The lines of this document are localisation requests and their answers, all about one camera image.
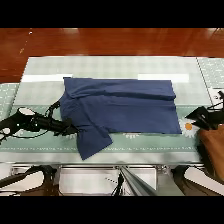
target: shirt sleeve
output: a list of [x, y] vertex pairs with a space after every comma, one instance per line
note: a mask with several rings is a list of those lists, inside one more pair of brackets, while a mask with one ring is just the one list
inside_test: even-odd
[[110, 144], [112, 144], [110, 135], [103, 127], [88, 127], [88, 129], [80, 131], [77, 136], [77, 147], [82, 160], [89, 158]]

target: blue cloth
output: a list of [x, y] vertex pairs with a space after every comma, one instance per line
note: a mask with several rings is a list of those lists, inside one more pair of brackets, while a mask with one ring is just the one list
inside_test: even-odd
[[171, 81], [64, 78], [64, 85], [61, 117], [82, 130], [83, 160], [112, 143], [109, 133], [181, 134]]

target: navy blue fabric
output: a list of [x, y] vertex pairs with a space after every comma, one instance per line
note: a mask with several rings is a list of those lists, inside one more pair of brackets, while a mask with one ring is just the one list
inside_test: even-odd
[[61, 117], [82, 130], [83, 160], [112, 143], [109, 133], [181, 134], [169, 80], [64, 78], [64, 84]]

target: wooden floor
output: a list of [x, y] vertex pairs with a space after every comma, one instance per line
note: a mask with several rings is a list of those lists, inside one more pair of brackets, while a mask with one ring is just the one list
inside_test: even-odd
[[0, 82], [19, 82], [30, 56], [224, 57], [223, 28], [0, 28]]

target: brown sleeve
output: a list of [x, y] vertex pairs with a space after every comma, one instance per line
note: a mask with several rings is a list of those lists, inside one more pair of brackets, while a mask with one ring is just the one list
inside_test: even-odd
[[218, 130], [200, 130], [199, 138], [204, 144], [217, 176], [224, 181], [224, 125]]

